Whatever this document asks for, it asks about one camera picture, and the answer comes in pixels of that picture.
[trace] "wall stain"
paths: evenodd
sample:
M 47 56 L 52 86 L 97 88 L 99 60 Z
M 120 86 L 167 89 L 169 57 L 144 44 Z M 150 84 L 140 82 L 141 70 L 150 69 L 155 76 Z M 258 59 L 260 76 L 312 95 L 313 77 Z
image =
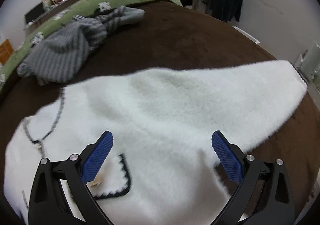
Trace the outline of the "wall stain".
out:
M 263 5 L 269 7 L 269 8 L 273 8 L 273 9 L 276 9 L 280 14 L 284 15 L 284 13 L 278 8 L 278 7 L 275 7 L 275 6 L 272 6 L 270 5 L 269 3 L 266 3 L 265 1 L 263 0 L 258 0 L 259 2 L 262 2 Z

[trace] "television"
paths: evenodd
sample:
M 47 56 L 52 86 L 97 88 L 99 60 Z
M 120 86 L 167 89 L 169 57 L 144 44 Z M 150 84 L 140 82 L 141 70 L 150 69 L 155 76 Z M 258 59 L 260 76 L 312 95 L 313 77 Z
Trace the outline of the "television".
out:
M 37 19 L 40 15 L 42 15 L 44 13 L 45 13 L 45 10 L 44 10 L 43 4 L 41 2 L 25 15 L 26 24 L 34 21 L 35 19 Z

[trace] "black stitched trim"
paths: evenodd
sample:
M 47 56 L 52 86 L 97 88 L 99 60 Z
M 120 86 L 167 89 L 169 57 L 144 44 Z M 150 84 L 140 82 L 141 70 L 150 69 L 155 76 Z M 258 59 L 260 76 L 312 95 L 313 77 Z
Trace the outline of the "black stitched trim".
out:
M 294 66 L 291 62 L 289 62 L 289 63 L 292 65 L 292 67 L 294 68 L 294 70 L 296 70 L 296 72 L 298 73 L 298 75 L 300 76 L 300 78 L 303 80 L 303 82 L 305 82 L 305 84 L 308 85 L 308 82 L 306 81 L 305 77 L 295 68 L 295 66 Z
M 23 130 L 27 136 L 27 138 L 30 140 L 30 142 L 32 144 L 39 144 L 41 141 L 43 141 L 46 137 L 48 137 L 53 131 L 54 129 L 56 128 L 58 122 L 59 122 L 59 119 L 61 117 L 61 113 L 62 113 L 62 110 L 63 110 L 63 106 L 64 106 L 64 103 L 65 103 L 65 97 L 64 97 L 64 89 L 60 89 L 60 96 L 59 98 L 61 98 L 61 102 L 60 102 L 60 107 L 59 107 L 59 110 L 58 110 L 58 114 L 57 114 L 57 117 L 56 119 L 54 120 L 52 126 L 51 126 L 51 129 L 50 131 L 44 135 L 44 137 L 40 140 L 33 140 L 30 133 L 29 133 L 29 130 L 28 130 L 28 127 L 27 127 L 27 123 L 26 123 L 26 119 L 23 120 L 23 123 L 22 123 L 22 127 L 23 127 Z
M 128 179 L 128 181 L 126 182 L 126 188 L 123 189 L 122 191 L 116 191 L 115 193 L 109 193 L 108 195 L 105 194 L 101 194 L 100 196 L 95 195 L 94 199 L 96 200 L 104 200 L 104 199 L 108 199 L 108 198 L 117 198 L 120 196 L 124 196 L 126 195 L 130 189 L 131 189 L 131 177 L 130 177 L 130 172 L 125 160 L 125 155 L 124 154 L 120 154 L 119 155 L 121 157 L 120 163 L 122 164 L 122 170 L 125 172 L 124 177 Z

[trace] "white wall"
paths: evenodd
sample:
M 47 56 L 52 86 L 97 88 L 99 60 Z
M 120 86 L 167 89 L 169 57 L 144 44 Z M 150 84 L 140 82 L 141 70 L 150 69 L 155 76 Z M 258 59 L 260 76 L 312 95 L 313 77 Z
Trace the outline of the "white wall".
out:
M 16 49 L 25 39 L 24 15 L 41 0 L 5 0 L 0 8 L 0 30 L 4 40 L 9 39 Z
M 231 24 L 276 58 L 294 63 L 313 41 L 320 42 L 320 5 L 317 0 L 244 0 L 240 22 Z
M 3 38 L 2 38 L 2 34 L 1 34 L 1 29 L 0 29 L 0 44 L 2 44 L 3 43 Z

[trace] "white fluffy towel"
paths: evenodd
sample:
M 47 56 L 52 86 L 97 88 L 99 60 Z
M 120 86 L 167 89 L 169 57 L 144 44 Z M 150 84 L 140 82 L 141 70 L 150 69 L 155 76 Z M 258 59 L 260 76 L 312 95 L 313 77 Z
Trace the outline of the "white fluffy towel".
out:
M 246 152 L 290 118 L 306 89 L 287 61 L 226 69 L 149 69 L 67 86 L 26 126 L 29 138 L 41 139 L 57 118 L 42 141 L 52 162 L 80 153 L 105 130 L 113 133 L 101 184 L 90 189 L 102 195 L 126 188 L 124 174 L 112 168 L 119 155 L 125 156 L 129 192 L 98 200 L 115 225 L 209 225 L 230 198 L 213 168 L 219 163 L 211 146 L 213 132 L 221 130 Z M 4 194 L 26 222 L 40 160 L 37 145 L 20 124 L 6 150 Z

